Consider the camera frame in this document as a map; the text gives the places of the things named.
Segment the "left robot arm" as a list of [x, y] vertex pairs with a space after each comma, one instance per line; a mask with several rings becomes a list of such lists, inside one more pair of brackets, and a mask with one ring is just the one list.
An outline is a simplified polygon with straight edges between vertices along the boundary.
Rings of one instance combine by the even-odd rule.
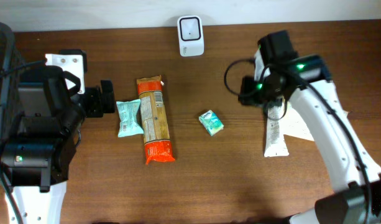
[[81, 125], [114, 109], [112, 82], [85, 86], [86, 52], [0, 68], [0, 184], [11, 223], [58, 223]]

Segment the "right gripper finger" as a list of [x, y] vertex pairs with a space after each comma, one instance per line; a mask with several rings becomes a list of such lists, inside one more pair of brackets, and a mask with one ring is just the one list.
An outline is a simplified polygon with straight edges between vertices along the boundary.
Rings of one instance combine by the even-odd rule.
[[244, 76], [242, 78], [240, 96], [238, 97], [239, 103], [244, 106], [260, 106], [259, 93], [261, 89], [262, 84], [255, 81], [254, 77]]
[[262, 71], [264, 69], [264, 61], [263, 61], [260, 49], [258, 49], [258, 51], [256, 51], [254, 57], [255, 57], [255, 60], [254, 60], [254, 63], [255, 63], [254, 80], [259, 81], [260, 76], [262, 74]]

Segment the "yellow snack bag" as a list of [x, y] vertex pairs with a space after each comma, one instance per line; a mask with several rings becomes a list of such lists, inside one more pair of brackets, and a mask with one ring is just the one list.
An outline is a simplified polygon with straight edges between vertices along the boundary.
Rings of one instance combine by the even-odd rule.
[[283, 135], [314, 141], [306, 123], [290, 103], [287, 103], [287, 112], [280, 120], [280, 130]]

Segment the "mint green snack pouch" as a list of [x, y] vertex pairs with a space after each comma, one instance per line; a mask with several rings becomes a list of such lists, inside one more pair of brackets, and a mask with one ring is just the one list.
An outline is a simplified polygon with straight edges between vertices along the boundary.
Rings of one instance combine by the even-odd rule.
[[118, 137], [123, 138], [137, 134], [144, 134], [144, 130], [138, 123], [137, 114], [140, 108], [140, 99], [132, 101], [117, 101], [119, 113], [119, 132]]

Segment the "white tube with gold cap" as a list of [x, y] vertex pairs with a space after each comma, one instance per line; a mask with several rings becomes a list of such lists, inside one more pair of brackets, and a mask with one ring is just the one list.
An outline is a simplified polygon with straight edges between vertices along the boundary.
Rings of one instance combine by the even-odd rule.
[[267, 112], [267, 129], [264, 157], [285, 157], [289, 155], [280, 120], [285, 114], [285, 105], [272, 106]]

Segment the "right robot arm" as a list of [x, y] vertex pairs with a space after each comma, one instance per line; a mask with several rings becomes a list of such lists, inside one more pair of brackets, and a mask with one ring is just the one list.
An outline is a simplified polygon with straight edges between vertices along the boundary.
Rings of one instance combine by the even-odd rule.
[[334, 193], [284, 223], [381, 223], [381, 167], [357, 137], [319, 55], [300, 57], [288, 32], [259, 39], [255, 77], [242, 79], [239, 101], [266, 109], [284, 98], [301, 116], [328, 170]]

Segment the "teal tissue pack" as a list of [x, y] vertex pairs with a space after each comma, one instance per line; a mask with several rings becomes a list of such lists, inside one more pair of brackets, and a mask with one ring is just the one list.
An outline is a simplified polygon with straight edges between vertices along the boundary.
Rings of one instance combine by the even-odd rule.
[[223, 123], [212, 110], [208, 110], [200, 115], [199, 121], [210, 136], [214, 136], [216, 133], [224, 129]]

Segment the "orange pasta package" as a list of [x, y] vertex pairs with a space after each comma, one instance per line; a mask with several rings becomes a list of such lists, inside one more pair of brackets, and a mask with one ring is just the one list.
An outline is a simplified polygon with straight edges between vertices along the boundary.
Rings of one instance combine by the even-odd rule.
[[137, 91], [144, 130], [146, 163], [175, 161], [163, 100], [162, 77], [158, 75], [138, 79]]

